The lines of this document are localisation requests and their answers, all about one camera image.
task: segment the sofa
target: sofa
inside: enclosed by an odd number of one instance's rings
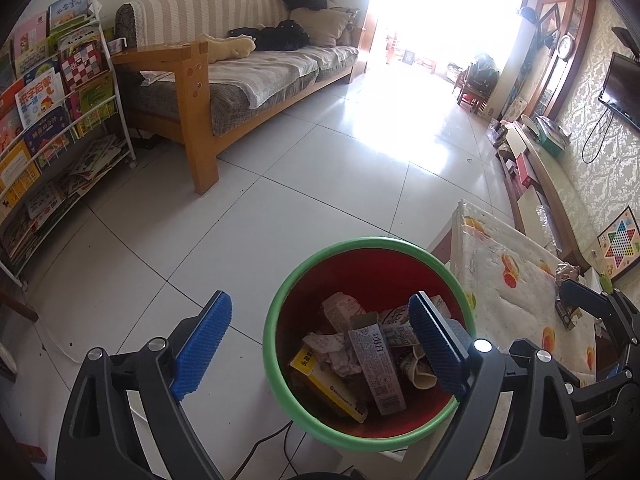
[[[254,52],[209,66],[208,45],[196,40],[274,27],[289,14],[281,0],[134,0],[118,9],[115,34],[127,48],[111,59],[127,124],[183,144],[197,193],[217,182],[216,155],[233,142],[322,87],[350,82],[354,46]]]

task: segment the silver screw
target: silver screw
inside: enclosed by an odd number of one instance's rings
[[[86,353],[86,356],[89,358],[89,361],[97,361],[102,357],[102,348],[91,348]]]
[[[552,359],[551,354],[546,350],[538,350],[538,352],[536,353],[536,357],[543,363],[548,363]]]
[[[474,341],[474,347],[476,348],[476,350],[482,352],[483,354],[490,352],[492,348],[491,343],[489,343],[486,339],[476,339]]]
[[[159,352],[166,346],[166,341],[161,337],[155,337],[151,341],[149,341],[146,346],[152,352]]]

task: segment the wooden sofa frame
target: wooden sofa frame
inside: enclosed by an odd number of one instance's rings
[[[219,179],[217,154],[300,99],[338,79],[351,76],[352,70],[349,68],[329,79],[313,83],[299,94],[245,121],[223,136],[216,136],[213,134],[211,125],[208,47],[208,43],[199,41],[187,44],[161,44],[130,48],[111,57],[114,65],[118,65],[121,70],[175,73],[179,121],[132,108],[125,108],[125,115],[129,126],[158,134],[184,145],[193,185],[199,194],[205,193]]]

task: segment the trash can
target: trash can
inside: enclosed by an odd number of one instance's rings
[[[289,363],[302,338],[326,322],[321,305],[326,298],[343,292],[365,310],[381,312],[407,304],[420,290],[440,295],[452,317],[475,335],[458,280],[434,256],[402,240],[367,237],[340,242],[314,254],[289,275],[271,303],[262,356],[274,396],[295,424],[329,446],[378,452],[417,442],[455,410],[456,399],[439,385],[429,390],[404,388],[406,410],[381,416],[373,408],[359,424],[330,410],[318,415],[316,406],[310,409],[308,399],[297,398],[287,383]]]

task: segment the beige pillow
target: beige pillow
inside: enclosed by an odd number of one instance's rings
[[[295,9],[291,11],[290,18],[305,29],[315,46],[335,46],[349,23],[346,12],[329,9]]]
[[[350,7],[334,7],[334,6],[329,7],[329,9],[338,10],[339,12],[346,12],[349,15],[349,22],[347,23],[347,26],[344,27],[344,31],[342,32],[342,35],[340,36],[340,38],[338,38],[338,41],[336,42],[336,44],[352,46],[353,38],[351,36],[351,31],[353,30],[353,27],[354,27],[356,18],[358,17],[358,13],[360,12],[360,9],[351,9]]]

